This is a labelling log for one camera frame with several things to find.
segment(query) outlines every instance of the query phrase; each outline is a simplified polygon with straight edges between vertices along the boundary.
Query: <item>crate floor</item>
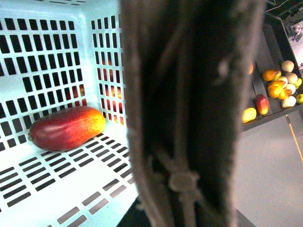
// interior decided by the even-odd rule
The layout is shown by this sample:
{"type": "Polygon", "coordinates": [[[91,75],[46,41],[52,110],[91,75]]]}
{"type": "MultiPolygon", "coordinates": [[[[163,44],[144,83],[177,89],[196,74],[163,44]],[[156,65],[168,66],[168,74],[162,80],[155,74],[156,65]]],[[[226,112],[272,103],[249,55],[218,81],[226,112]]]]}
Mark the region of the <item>crate floor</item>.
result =
{"type": "Polygon", "coordinates": [[[110,137],[117,127],[78,149],[39,150],[0,169],[0,223],[116,226],[137,196],[128,148],[110,137]]]}

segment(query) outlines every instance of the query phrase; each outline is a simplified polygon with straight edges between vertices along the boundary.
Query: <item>white fruit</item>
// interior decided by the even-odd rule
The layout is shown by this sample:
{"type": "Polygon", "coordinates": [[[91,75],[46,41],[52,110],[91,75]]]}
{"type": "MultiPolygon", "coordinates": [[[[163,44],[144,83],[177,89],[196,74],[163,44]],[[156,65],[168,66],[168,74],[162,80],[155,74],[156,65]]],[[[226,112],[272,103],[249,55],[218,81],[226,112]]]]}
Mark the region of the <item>white fruit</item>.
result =
{"type": "Polygon", "coordinates": [[[295,91],[296,91],[295,85],[293,85],[293,84],[287,84],[287,86],[285,87],[285,89],[291,90],[292,94],[294,94],[295,91]]]}
{"type": "Polygon", "coordinates": [[[290,108],[293,107],[295,105],[295,103],[297,102],[296,98],[293,96],[289,96],[286,99],[284,99],[282,101],[282,107],[283,108],[290,108]]]}
{"type": "Polygon", "coordinates": [[[296,82],[298,80],[298,76],[292,72],[286,73],[285,76],[286,76],[289,84],[293,84],[294,82],[296,82]]]}
{"type": "Polygon", "coordinates": [[[292,72],[294,70],[294,63],[292,61],[285,61],[282,63],[281,68],[285,72],[292,72]]]}
{"type": "Polygon", "coordinates": [[[286,77],[284,77],[284,76],[279,77],[279,79],[278,79],[278,80],[281,80],[281,81],[284,81],[284,82],[285,82],[285,84],[283,85],[283,87],[282,87],[282,88],[285,88],[285,87],[286,87],[286,85],[288,84],[288,80],[287,80],[287,78],[286,78],[286,77]]]}

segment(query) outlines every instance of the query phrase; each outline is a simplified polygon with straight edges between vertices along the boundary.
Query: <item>cable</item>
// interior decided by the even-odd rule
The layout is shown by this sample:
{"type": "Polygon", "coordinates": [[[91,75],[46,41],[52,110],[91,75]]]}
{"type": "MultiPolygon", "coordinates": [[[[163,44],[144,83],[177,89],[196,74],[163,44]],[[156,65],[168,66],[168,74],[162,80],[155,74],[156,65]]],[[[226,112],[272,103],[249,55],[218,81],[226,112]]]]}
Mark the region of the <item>cable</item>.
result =
{"type": "Polygon", "coordinates": [[[277,7],[274,7],[274,8],[272,8],[272,9],[269,9],[269,10],[267,10],[266,12],[272,11],[273,9],[277,9],[277,8],[281,7],[284,3],[288,2],[288,1],[289,1],[289,0],[286,0],[286,1],[283,2],[281,5],[279,5],[279,6],[277,6],[277,7]]]}

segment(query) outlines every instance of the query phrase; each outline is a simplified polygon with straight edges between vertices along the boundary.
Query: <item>shelf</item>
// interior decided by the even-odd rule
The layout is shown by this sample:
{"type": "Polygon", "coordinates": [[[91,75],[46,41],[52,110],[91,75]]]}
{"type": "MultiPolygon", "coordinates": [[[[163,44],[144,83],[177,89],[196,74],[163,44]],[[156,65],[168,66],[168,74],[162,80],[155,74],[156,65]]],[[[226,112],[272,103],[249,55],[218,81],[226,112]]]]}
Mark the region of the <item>shelf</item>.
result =
{"type": "MultiPolygon", "coordinates": [[[[282,71],[281,64],[286,60],[294,63],[293,73],[299,78],[302,78],[293,50],[288,42],[282,20],[273,15],[265,14],[258,52],[254,61],[254,71],[251,75],[253,78],[247,108],[255,107],[254,99],[256,95],[263,94],[268,98],[269,111],[265,116],[258,114],[254,121],[244,124],[244,131],[303,108],[303,105],[295,105],[290,109],[283,109],[281,106],[282,100],[268,96],[267,85],[269,82],[264,81],[261,74],[265,70],[271,69],[279,69],[282,71]]],[[[297,89],[294,96],[299,93],[303,93],[303,86],[297,89]]]]}

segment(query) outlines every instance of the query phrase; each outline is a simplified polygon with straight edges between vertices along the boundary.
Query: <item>light blue crate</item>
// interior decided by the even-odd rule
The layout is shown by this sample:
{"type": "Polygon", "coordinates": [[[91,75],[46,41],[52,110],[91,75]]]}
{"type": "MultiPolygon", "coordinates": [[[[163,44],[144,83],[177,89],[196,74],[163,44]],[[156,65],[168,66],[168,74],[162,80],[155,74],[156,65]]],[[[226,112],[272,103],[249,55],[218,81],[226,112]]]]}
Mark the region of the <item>light blue crate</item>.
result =
{"type": "Polygon", "coordinates": [[[1,226],[116,226],[137,196],[119,12],[115,0],[0,0],[1,226]],[[27,141],[36,119],[85,102],[106,117],[102,135],[64,153],[27,141]]]}

